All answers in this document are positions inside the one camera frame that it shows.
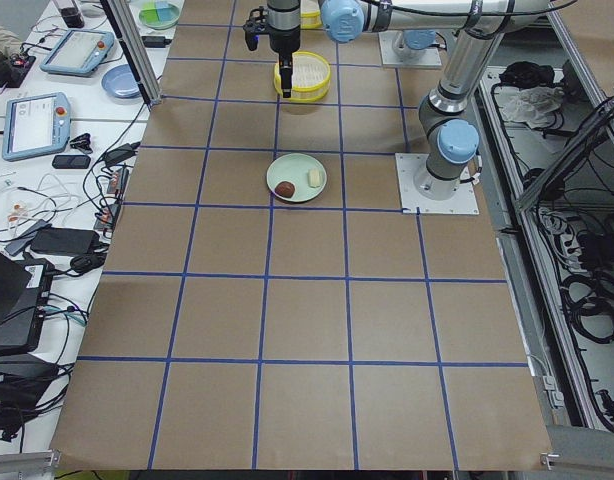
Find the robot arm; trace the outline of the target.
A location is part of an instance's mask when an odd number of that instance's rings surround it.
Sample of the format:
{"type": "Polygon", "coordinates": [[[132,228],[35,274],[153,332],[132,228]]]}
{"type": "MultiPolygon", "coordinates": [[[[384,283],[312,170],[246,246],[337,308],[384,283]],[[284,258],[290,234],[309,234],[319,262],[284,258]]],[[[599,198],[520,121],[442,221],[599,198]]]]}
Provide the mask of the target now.
{"type": "Polygon", "coordinates": [[[476,29],[486,33],[522,28],[575,1],[360,1],[366,30],[476,29]]]}
{"type": "Polygon", "coordinates": [[[328,37],[345,44],[365,32],[405,38],[409,31],[453,30],[458,36],[434,88],[418,109],[429,154],[413,177],[416,190],[433,200],[451,198],[479,136],[463,113],[488,60],[503,36],[547,13],[547,1],[321,1],[328,37]]]}

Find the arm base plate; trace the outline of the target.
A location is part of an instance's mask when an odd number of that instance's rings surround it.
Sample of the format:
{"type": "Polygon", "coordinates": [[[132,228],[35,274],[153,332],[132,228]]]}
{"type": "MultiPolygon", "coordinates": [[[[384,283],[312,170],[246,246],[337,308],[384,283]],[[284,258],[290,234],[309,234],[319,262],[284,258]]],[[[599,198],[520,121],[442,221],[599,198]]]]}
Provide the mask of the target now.
{"type": "Polygon", "coordinates": [[[479,214],[469,168],[458,179],[439,180],[427,171],[428,154],[396,153],[395,163],[401,211],[404,214],[479,214]]]}
{"type": "Polygon", "coordinates": [[[442,67],[435,30],[381,32],[379,46],[385,67],[425,70],[439,70],[442,67]]]}

